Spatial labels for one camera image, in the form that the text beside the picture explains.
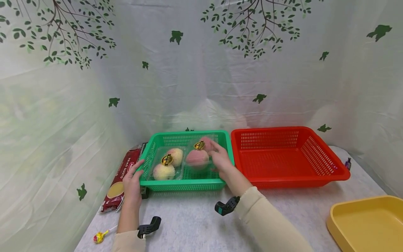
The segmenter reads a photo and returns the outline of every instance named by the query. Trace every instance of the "yellow tray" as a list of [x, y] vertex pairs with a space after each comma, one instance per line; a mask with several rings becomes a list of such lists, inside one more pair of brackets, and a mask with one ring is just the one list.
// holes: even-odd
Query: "yellow tray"
[[379, 196], [338, 203], [327, 228], [343, 252], [402, 252], [403, 200]]

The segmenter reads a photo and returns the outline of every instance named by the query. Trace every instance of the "table surface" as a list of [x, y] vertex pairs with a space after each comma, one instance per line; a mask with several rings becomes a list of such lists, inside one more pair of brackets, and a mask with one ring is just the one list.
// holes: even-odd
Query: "table surface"
[[[344, 163], [348, 153], [330, 147]], [[354, 161], [347, 181], [331, 182], [324, 187], [261, 190], [266, 198], [299, 230], [314, 251], [339, 252], [327, 230], [330, 208], [338, 202], [379, 195], [385, 192]], [[261, 251], [248, 227], [235, 213], [220, 216], [214, 211], [217, 201], [232, 197], [228, 188], [210, 192], [155, 192], [143, 200], [140, 223], [150, 223], [153, 216], [162, 218], [160, 229], [147, 236], [148, 252], [188, 251]], [[97, 213], [77, 245], [75, 252], [111, 251], [114, 232], [101, 244], [94, 235], [117, 225], [118, 212]]]

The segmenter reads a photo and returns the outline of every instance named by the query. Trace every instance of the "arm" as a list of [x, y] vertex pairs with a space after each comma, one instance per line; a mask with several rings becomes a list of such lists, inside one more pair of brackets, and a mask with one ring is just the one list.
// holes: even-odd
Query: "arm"
[[296, 228], [232, 165], [226, 150], [213, 141], [212, 145], [217, 151], [209, 155], [221, 179], [235, 196], [241, 196], [235, 212], [251, 229], [263, 251], [312, 252]]
[[251, 229], [263, 251], [312, 252], [297, 229], [257, 190], [249, 188], [235, 212]]
[[137, 237], [141, 205], [139, 178], [143, 174], [143, 171], [135, 172], [143, 162], [144, 160], [140, 160], [132, 166], [123, 178], [125, 199], [112, 247], [113, 252], [145, 251], [145, 239]]

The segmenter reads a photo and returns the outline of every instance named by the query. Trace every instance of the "green basket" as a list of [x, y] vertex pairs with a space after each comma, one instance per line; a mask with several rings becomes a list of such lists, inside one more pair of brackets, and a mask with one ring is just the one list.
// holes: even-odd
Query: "green basket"
[[219, 190], [225, 186], [225, 182], [220, 179], [217, 172], [208, 171], [204, 174], [192, 173], [188, 167], [184, 167], [181, 180], [147, 181], [147, 175], [152, 170], [154, 155], [159, 147], [163, 146], [187, 146], [189, 141], [195, 138], [210, 135], [218, 140], [218, 144], [228, 151], [229, 158], [234, 163], [231, 140], [228, 132], [217, 131], [185, 131], [185, 132], [165, 132], [154, 134], [148, 142], [140, 159], [145, 162], [140, 169], [144, 174], [140, 178], [140, 185], [146, 186], [153, 191], [196, 191], [196, 190]]

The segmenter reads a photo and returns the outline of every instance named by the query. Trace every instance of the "hand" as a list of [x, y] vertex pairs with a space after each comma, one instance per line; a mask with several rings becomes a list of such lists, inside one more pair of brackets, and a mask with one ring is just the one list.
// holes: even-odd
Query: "hand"
[[235, 169], [231, 160], [229, 160], [228, 152], [218, 143], [211, 140], [211, 144], [216, 149], [216, 151], [212, 150], [208, 154], [212, 157], [214, 165], [218, 169], [218, 174], [220, 178], [224, 181], [227, 180], [227, 174], [229, 171]]
[[136, 170], [144, 163], [144, 160], [138, 161], [132, 167], [123, 178], [123, 188], [125, 192], [125, 200], [123, 205], [130, 205], [132, 207], [140, 208], [141, 205], [141, 193], [139, 179], [143, 174], [143, 170]]

